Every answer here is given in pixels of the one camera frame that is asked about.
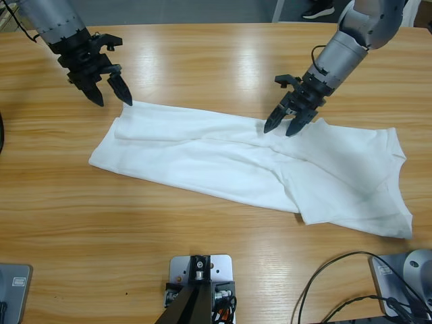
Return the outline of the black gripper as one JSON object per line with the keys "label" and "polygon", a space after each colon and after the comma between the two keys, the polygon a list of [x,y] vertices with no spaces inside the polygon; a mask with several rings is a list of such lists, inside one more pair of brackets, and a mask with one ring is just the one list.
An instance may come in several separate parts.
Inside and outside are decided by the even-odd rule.
{"label": "black gripper", "polygon": [[315,76],[280,76],[279,84],[282,88],[291,85],[293,90],[289,91],[271,112],[265,122],[264,133],[278,127],[286,115],[294,115],[295,118],[291,119],[286,130],[286,136],[296,135],[313,120],[317,108],[325,104],[325,97],[333,93],[332,88]]}
{"label": "black gripper", "polygon": [[108,83],[116,97],[132,106],[131,92],[121,77],[121,66],[113,64],[108,56],[101,53],[102,47],[114,51],[121,45],[121,38],[111,34],[91,34],[87,29],[77,30],[70,37],[50,45],[50,49],[59,55],[58,62],[70,72],[68,78],[94,104],[103,107],[104,101],[96,83],[102,74],[108,74]]}

